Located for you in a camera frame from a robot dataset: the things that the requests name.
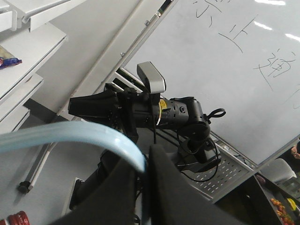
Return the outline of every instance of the white wall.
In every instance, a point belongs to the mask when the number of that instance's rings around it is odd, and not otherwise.
[[[57,112],[138,3],[139,0],[88,0],[52,20],[68,34],[69,42],[38,70],[45,82],[33,99]]]

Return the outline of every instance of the handwriting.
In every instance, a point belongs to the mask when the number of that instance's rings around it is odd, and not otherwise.
[[[296,85],[296,86],[298,86],[296,89],[296,91],[285,101],[285,103],[287,102],[287,101],[289,101],[292,97],[294,97],[296,94],[300,94],[300,83],[298,84],[298,85]],[[300,104],[296,104],[295,102],[293,103],[293,109],[299,109],[300,108]]]
[[[280,51],[280,49],[278,49],[276,51],[276,53],[271,53],[272,56],[270,56],[269,58],[267,58],[268,63],[261,66],[260,64],[258,64],[258,67],[253,68],[253,69],[258,69],[259,72],[261,73],[261,75],[263,76],[264,80],[266,81],[266,83],[268,84],[268,86],[271,88],[272,91],[273,87],[269,82],[269,78],[276,78],[284,73],[286,73],[287,71],[289,71],[292,66],[291,66],[291,62],[294,62],[296,59],[294,58],[296,56],[296,54],[294,52],[291,52],[293,55],[293,59],[291,60],[286,60],[286,59],[281,59],[279,57],[276,56],[276,54],[278,54],[278,52]]]
[[[245,29],[254,21],[254,19],[257,17],[258,15],[256,15],[249,23],[246,24],[246,26],[244,26],[241,30],[239,30],[236,35],[234,35],[235,32],[234,29],[236,28],[236,24],[230,29],[229,34],[225,35],[225,34],[221,34],[219,33],[220,36],[225,37],[227,40],[231,41],[232,43],[234,43],[240,50],[241,53],[244,53],[242,48],[236,43],[235,39],[243,32],[246,35],[248,34]]]
[[[200,18],[202,15],[205,14],[205,12],[210,12],[210,10],[209,10],[210,8],[212,10],[216,10],[220,13],[222,12],[222,10],[220,8],[221,8],[221,4],[223,4],[222,3],[223,0],[203,0],[202,2],[206,5],[206,7],[204,10],[198,10],[198,8],[196,9],[196,18]],[[210,17],[209,27],[211,27],[212,22],[213,22],[213,17],[211,15],[211,13],[210,13],[209,17]]]

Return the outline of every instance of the plastic tube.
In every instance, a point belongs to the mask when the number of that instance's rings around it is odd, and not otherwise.
[[[120,132],[92,122],[67,121],[22,129],[0,135],[0,153],[54,142],[83,142],[106,148],[145,173],[146,162],[139,148]]]

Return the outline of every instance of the bottle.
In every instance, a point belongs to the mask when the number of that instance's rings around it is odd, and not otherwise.
[[[28,217],[24,211],[14,215],[9,215],[7,219],[0,220],[0,225],[30,225]]]

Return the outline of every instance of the white shelf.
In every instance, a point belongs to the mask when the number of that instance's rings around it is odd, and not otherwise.
[[[17,131],[29,117],[30,110],[21,106],[14,109],[2,122],[0,122],[0,135]]]
[[[13,26],[13,12],[0,13],[0,32],[8,30]]]
[[[0,13],[7,11],[8,8],[9,8],[9,4],[7,4],[3,0],[0,0]]]
[[[33,32],[24,28],[16,33],[2,32],[0,45],[22,59],[22,63],[0,70],[0,104],[25,83],[66,39],[64,32],[49,23]]]
[[[80,5],[86,0],[7,0],[17,11],[18,18],[33,31],[42,24]]]
[[[0,123],[16,108],[22,106],[43,84],[43,78],[34,74],[0,105]]]

